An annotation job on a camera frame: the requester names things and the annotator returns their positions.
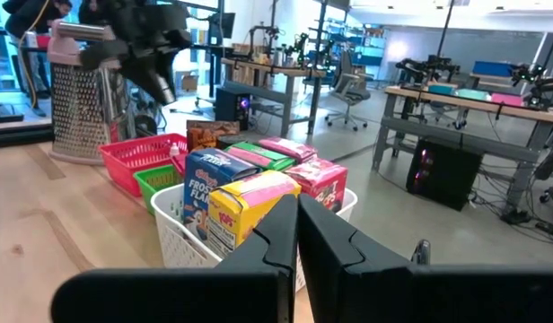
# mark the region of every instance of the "green plastic basket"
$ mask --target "green plastic basket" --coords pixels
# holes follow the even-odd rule
[[[135,173],[135,179],[141,188],[147,211],[152,215],[154,209],[151,206],[151,197],[160,190],[182,183],[183,180],[173,165],[138,171]]]

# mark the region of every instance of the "frosted flakes box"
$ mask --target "frosted flakes box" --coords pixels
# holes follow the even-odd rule
[[[202,241],[206,240],[209,193],[217,187],[259,172],[259,167],[215,148],[187,155],[183,225]]]
[[[285,174],[267,170],[215,189],[209,198],[207,246],[221,258],[247,239],[283,195],[301,187]]]

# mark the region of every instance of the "workbench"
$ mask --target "workbench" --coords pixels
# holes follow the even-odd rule
[[[505,212],[509,212],[518,206],[522,194],[530,183],[534,165],[540,157],[540,150],[546,143],[546,139],[549,137],[552,129],[553,112],[510,106],[503,106],[501,108],[499,103],[434,94],[421,91],[420,89],[403,89],[399,86],[390,86],[386,88],[385,92],[388,94],[388,98],[384,107],[384,115],[378,134],[378,143],[374,151],[373,170],[378,171],[384,151],[388,148],[392,147],[394,149],[394,157],[398,156],[399,150],[410,153],[414,152],[414,147],[403,143],[406,134],[419,137],[430,137],[431,140],[434,139],[437,142],[442,142],[458,148],[466,147],[478,152],[517,162],[518,166],[512,177],[495,174],[489,171],[487,171],[487,176],[505,181],[509,184],[507,203],[504,209]],[[499,114],[502,116],[528,119],[536,122],[536,126],[525,146],[503,143],[498,140],[477,135],[468,135],[458,130],[430,126],[410,121],[406,118],[397,118],[395,117],[394,109],[398,97],[404,97],[407,98],[407,100],[435,100],[465,109],[474,109],[494,114],[498,113],[500,110]],[[389,130],[397,131],[396,139],[392,144],[387,142]]]
[[[312,101],[311,112],[309,114],[309,117],[293,116],[292,107],[293,107],[293,97],[294,97],[294,78],[309,77],[309,76],[324,77],[326,76],[325,71],[280,67],[280,66],[272,66],[272,65],[262,65],[262,64],[245,62],[241,60],[234,60],[234,59],[228,59],[228,58],[223,58],[221,62],[227,65],[227,67],[229,67],[226,69],[227,76],[226,76],[226,81],[224,82],[225,88],[233,91],[237,91],[237,92],[248,93],[250,95],[253,95],[262,99],[272,100],[274,102],[283,104],[282,113],[278,113],[280,111],[274,111],[271,109],[259,109],[264,113],[283,119],[281,130],[280,130],[281,137],[286,138],[286,135],[288,134],[288,128],[292,124],[307,122],[307,121],[309,123],[308,134],[312,134],[312,130],[314,129],[314,121],[316,120],[317,108],[319,106],[319,101],[318,100]],[[258,77],[255,77],[255,80],[254,80],[255,83],[253,85],[235,82],[233,80],[233,70],[236,70],[239,68],[249,68],[253,71],[259,71],[264,73],[283,74],[284,76],[286,76],[285,92],[278,92],[271,89],[264,89],[262,87],[255,86],[255,85],[258,85]]]

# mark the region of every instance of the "chair wheel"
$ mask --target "chair wheel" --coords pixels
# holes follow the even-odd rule
[[[549,201],[549,194],[544,193],[540,196],[540,203],[546,203]]]

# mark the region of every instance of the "box grater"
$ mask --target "box grater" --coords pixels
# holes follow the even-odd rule
[[[48,47],[54,132],[49,155],[65,162],[103,164],[100,145],[136,136],[125,78],[115,64],[84,70],[75,40],[66,33],[59,36],[55,28],[53,35]]]

